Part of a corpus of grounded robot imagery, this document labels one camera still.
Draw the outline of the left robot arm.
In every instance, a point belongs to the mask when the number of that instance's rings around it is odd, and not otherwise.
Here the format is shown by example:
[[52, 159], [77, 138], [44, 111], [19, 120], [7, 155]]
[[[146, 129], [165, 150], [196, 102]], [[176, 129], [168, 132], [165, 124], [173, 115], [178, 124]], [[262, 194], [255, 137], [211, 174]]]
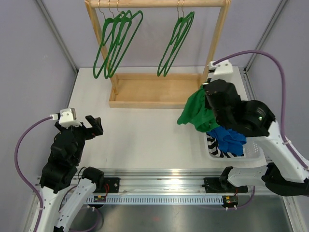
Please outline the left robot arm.
[[90, 128], [86, 128], [83, 123], [78, 127], [70, 123], [67, 128], [59, 122], [55, 123], [59, 133], [54, 137], [51, 153], [42, 169], [40, 179], [42, 206], [37, 228], [39, 232], [69, 231], [87, 197], [104, 188], [104, 173], [99, 169], [88, 167], [84, 170], [82, 179], [69, 200], [64, 205], [61, 204], [77, 172], [85, 142], [103, 134], [99, 117], [85, 118], [90, 123]]

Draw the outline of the green tank top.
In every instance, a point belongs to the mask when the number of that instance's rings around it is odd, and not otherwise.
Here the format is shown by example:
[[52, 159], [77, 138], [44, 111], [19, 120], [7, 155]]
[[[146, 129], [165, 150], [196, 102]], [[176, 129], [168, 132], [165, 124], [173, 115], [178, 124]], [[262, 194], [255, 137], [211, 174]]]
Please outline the green tank top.
[[192, 124], [198, 132], [207, 133], [220, 125], [216, 122], [213, 111], [205, 107], [205, 91], [203, 86], [187, 100], [177, 124]]

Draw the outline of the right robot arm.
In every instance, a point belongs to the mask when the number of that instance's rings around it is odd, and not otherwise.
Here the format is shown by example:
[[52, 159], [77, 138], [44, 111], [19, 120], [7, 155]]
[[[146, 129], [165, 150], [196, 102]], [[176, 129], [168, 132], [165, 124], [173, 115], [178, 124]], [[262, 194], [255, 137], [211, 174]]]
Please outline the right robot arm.
[[309, 161], [287, 140], [272, 111], [261, 101], [243, 101], [234, 84], [206, 83], [205, 107], [217, 123], [253, 140], [271, 162], [256, 168], [226, 167], [219, 178], [223, 191], [240, 186], [265, 186], [280, 196], [308, 196]]

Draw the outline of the green hanger with metal hook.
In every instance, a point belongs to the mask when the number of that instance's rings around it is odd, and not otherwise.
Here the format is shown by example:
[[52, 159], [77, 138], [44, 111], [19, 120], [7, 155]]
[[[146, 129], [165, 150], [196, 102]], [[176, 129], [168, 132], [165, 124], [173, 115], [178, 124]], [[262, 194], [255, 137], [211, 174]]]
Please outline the green hanger with metal hook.
[[112, 14], [111, 17], [107, 17], [99, 0], [94, 1], [90, 6], [92, 9], [91, 20], [98, 42], [98, 51], [93, 63], [93, 77], [97, 79], [103, 74], [105, 79], [111, 79], [115, 73], [113, 55], [119, 41], [117, 29], [121, 27], [123, 14]]

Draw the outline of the zebra striped tank top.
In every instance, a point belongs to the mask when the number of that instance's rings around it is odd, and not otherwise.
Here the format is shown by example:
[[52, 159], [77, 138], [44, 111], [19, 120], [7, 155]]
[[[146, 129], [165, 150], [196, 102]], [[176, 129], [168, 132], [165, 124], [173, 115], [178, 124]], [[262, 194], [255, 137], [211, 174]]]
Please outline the zebra striped tank top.
[[206, 142], [209, 154], [214, 159], [231, 159], [237, 157], [237, 155], [233, 153], [221, 151], [219, 149], [218, 141], [209, 135], [206, 135]]

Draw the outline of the blue tank top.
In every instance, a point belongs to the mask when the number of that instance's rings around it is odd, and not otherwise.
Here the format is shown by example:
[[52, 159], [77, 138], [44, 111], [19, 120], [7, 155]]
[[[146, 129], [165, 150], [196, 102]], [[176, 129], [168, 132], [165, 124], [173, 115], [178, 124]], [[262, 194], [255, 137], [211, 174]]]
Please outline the blue tank top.
[[206, 134], [218, 142], [221, 151], [230, 152], [236, 156], [243, 155], [243, 146], [247, 143], [244, 135], [222, 126], [216, 127]]

